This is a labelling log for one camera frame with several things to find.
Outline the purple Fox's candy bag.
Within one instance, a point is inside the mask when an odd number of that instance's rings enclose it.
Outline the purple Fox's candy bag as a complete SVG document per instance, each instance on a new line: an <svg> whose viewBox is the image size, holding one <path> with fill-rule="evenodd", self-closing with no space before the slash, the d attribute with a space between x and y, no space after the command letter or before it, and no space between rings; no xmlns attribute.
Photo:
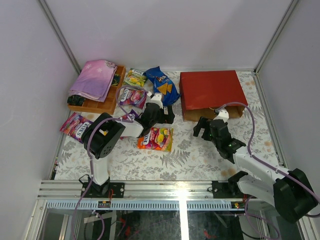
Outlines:
<svg viewBox="0 0 320 240"><path fill-rule="evenodd" d="M59 131L83 143L82 135L92 123L92 121L74 112L64 122Z"/></svg>

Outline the orange Fox's candy bag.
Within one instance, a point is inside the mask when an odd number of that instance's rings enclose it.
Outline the orange Fox's candy bag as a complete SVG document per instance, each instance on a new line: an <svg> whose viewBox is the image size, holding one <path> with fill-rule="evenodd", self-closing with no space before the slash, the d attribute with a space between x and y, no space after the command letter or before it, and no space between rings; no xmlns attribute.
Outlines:
<svg viewBox="0 0 320 240"><path fill-rule="evenodd" d="M171 152L173 143L173 128L152 127L149 133L140 137L137 142L138 149Z"/></svg>

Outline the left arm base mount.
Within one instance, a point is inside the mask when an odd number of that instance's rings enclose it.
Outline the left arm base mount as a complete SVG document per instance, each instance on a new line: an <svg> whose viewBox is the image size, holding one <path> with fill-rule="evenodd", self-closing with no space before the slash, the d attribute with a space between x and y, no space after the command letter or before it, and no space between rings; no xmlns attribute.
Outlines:
<svg viewBox="0 0 320 240"><path fill-rule="evenodd" d="M109 180L103 185L98 185L93 182L88 191L85 193L85 198L108 198L117 199L123 198L125 193L124 182L110 182Z"/></svg>

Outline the wooden organizer tray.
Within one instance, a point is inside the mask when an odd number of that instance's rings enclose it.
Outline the wooden organizer tray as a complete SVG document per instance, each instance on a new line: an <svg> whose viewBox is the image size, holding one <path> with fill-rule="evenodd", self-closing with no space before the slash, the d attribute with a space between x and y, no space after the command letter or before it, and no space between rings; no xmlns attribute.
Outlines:
<svg viewBox="0 0 320 240"><path fill-rule="evenodd" d="M119 65L116 72L117 75L120 76L120 80L117 86L111 86L106 95L106 99L104 102L93 101L90 99L86 99L82 106L75 105L67 105L68 108L75 112L85 112L85 113L108 113L109 115L113 115L116 108L116 92L122 86L123 81L126 75L126 67L123 65Z"/></svg>

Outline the red paper bag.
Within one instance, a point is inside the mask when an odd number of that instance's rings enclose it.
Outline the red paper bag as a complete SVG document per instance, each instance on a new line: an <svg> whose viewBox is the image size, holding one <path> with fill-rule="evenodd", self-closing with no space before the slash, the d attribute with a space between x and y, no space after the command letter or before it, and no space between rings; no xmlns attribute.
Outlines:
<svg viewBox="0 0 320 240"><path fill-rule="evenodd" d="M235 70L181 72L179 90L184 121L213 119L214 110L227 103L229 117L236 119L248 105Z"/></svg>

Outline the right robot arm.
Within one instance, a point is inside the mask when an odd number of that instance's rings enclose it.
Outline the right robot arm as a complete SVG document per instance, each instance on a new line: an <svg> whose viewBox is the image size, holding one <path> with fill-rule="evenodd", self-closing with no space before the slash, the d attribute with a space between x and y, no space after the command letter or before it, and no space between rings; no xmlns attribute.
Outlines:
<svg viewBox="0 0 320 240"><path fill-rule="evenodd" d="M306 174L296 168L288 170L258 161L250 155L246 144L231 136L227 122L201 117L193 135L210 141L220 156L243 170L228 179L228 192L256 197L271 206L289 223L296 223L319 205Z"/></svg>

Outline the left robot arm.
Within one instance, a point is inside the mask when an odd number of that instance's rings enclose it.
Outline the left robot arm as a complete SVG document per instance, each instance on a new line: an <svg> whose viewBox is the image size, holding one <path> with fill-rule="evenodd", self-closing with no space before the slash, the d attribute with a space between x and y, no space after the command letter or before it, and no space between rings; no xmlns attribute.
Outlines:
<svg viewBox="0 0 320 240"><path fill-rule="evenodd" d="M110 190L107 183L107 156L122 137L141 138L149 136L156 124L172 124L175 119L172 106L161 108L156 103L148 102L139 116L126 114L115 118L102 113L82 134L81 141L90 159L92 191L98 197L105 197Z"/></svg>

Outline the blue tortilla chips bag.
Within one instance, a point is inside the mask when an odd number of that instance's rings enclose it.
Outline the blue tortilla chips bag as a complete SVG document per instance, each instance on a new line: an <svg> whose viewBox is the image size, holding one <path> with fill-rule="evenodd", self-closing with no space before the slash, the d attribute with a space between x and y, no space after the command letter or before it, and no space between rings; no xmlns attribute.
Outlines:
<svg viewBox="0 0 320 240"><path fill-rule="evenodd" d="M173 105L180 98L175 84L159 66L146 70L143 75L152 82L154 93L162 94L164 106Z"/></svg>

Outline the green Fox's candy bag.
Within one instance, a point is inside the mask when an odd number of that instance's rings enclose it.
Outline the green Fox's candy bag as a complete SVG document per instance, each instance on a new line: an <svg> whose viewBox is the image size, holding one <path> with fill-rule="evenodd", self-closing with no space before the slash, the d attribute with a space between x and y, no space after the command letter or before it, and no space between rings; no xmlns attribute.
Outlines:
<svg viewBox="0 0 320 240"><path fill-rule="evenodd" d="M144 87L146 81L147 77L145 76L144 71L131 68L125 77L123 84L135 87Z"/></svg>

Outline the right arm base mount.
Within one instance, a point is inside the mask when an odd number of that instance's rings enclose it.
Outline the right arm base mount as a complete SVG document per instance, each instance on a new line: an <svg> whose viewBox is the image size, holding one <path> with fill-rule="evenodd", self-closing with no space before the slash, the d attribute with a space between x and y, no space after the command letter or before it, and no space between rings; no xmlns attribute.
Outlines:
<svg viewBox="0 0 320 240"><path fill-rule="evenodd" d="M240 199L243 194L236 183L228 181L212 181L212 192L215 199Z"/></svg>

